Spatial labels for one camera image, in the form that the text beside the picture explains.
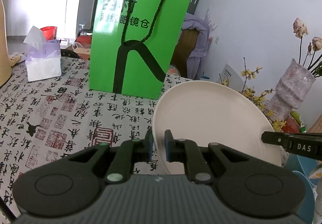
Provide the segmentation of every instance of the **purple jacket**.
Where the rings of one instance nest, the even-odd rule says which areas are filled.
[[[208,54],[209,48],[209,32],[210,28],[205,20],[202,20],[192,14],[187,13],[182,30],[196,29],[200,33],[197,38],[197,44],[187,59],[187,77],[188,79],[199,80],[203,73],[203,63]]]

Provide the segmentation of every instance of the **table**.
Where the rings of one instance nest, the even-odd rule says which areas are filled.
[[[167,75],[161,95],[188,79]],[[62,76],[28,82],[25,64],[0,89],[0,195],[15,215],[14,181],[28,170],[100,142],[143,139],[157,100],[89,90],[89,61],[62,57]],[[165,174],[152,161],[134,173]],[[0,220],[6,223],[4,216]]]

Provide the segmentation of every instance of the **shopping bag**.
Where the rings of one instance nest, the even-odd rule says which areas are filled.
[[[190,0],[98,0],[90,89],[157,99]]]

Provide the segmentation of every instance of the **purple and white tissue package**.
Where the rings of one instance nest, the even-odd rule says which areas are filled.
[[[29,82],[61,76],[59,40],[47,41],[41,49],[36,49],[30,45],[25,63]]]

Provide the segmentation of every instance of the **red bucket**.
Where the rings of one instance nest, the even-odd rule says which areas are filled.
[[[47,27],[41,28],[41,31],[46,38],[46,41],[53,40],[55,38],[56,29],[57,27],[54,27],[54,26],[47,26]]]

